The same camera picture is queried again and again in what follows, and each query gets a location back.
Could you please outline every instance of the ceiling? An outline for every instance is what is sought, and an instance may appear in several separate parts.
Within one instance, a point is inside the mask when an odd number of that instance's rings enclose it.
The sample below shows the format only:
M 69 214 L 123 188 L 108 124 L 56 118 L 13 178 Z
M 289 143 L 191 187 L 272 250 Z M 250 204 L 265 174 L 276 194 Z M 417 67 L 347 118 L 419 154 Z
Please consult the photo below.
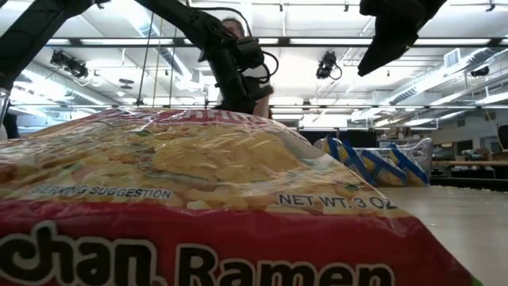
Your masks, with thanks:
M 3 34 L 31 1 L 9 0 L 0 9 L 0 34 Z M 192 6 L 227 6 L 241 11 L 248 20 L 255 37 L 372 37 L 374 22 L 370 17 L 358 13 L 357 0 L 349 0 L 348 12 L 344 11 L 344 1 L 337 0 L 193 0 Z M 486 12 L 489 1 L 448 0 L 420 32 L 421 37 L 491 38 L 508 35 L 508 0 L 495 1 L 496 8 Z M 92 6 L 87 12 L 68 20 L 54 36 L 55 38 L 96 38 L 96 37 L 143 37 L 142 26 L 149 27 L 152 14 L 133 0 L 113 0 L 104 5 L 104 10 Z M 236 17 L 230 12 L 213 11 L 218 18 Z M 167 21 L 154 16 L 152 28 L 162 37 L 185 37 Z M 168 62 L 157 48 L 58 48 L 65 54 L 86 62 L 90 76 L 86 79 L 73 79 L 69 73 L 56 70 L 49 62 L 57 48 L 44 48 L 34 59 L 29 72 L 40 75 L 37 83 L 57 83 L 68 90 L 76 90 L 67 98 L 70 104 L 118 104 L 131 105 L 140 96 L 148 105 L 187 105 L 204 104 L 207 96 L 214 101 L 214 78 L 206 62 L 198 62 L 200 51 L 197 48 L 170 48 L 174 52 L 174 63 Z M 302 104 L 303 99 L 311 99 L 312 104 L 376 105 L 387 104 L 387 99 L 396 91 L 420 82 L 423 75 L 438 71 L 443 64 L 444 55 L 454 48 L 412 48 L 405 56 L 363 78 L 359 78 L 357 65 L 365 48 L 326 48 L 326 47 L 283 47 L 265 48 L 279 58 L 279 71 L 271 78 L 275 93 L 272 105 Z M 461 49 L 461 56 L 467 56 L 476 48 Z M 336 82 L 317 79 L 315 76 L 319 60 L 325 52 L 334 51 L 342 67 L 342 78 Z M 506 55 L 500 54 L 489 59 L 490 79 L 506 73 Z M 275 63 L 267 58 L 268 67 L 273 70 Z M 182 75 L 172 70 L 177 66 Z M 131 79 L 132 89 L 120 88 L 119 79 Z M 464 76 L 463 72 L 448 75 L 446 80 L 435 81 L 411 99 L 401 101 L 402 105 L 428 105 L 436 99 L 483 84 L 490 79 Z M 62 95 L 53 96 L 48 89 L 35 91 L 42 99 L 18 93 L 14 104 L 60 104 Z M 466 104 L 463 96 L 446 104 Z M 89 113 L 97 109 L 88 108 Z M 363 108 L 351 108 L 352 119 L 374 118 L 378 121 L 403 116 L 412 118 L 416 111 L 374 110 L 369 114 Z M 442 112 L 430 110 L 432 116 Z

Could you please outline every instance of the tabletop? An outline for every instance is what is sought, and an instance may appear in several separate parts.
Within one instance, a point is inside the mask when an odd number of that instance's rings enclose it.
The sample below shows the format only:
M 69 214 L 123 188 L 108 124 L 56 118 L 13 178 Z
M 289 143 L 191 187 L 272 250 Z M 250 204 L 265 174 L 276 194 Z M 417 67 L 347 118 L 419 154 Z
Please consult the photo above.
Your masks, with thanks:
M 420 218 L 484 286 L 508 285 L 508 192 L 436 186 L 379 190 Z

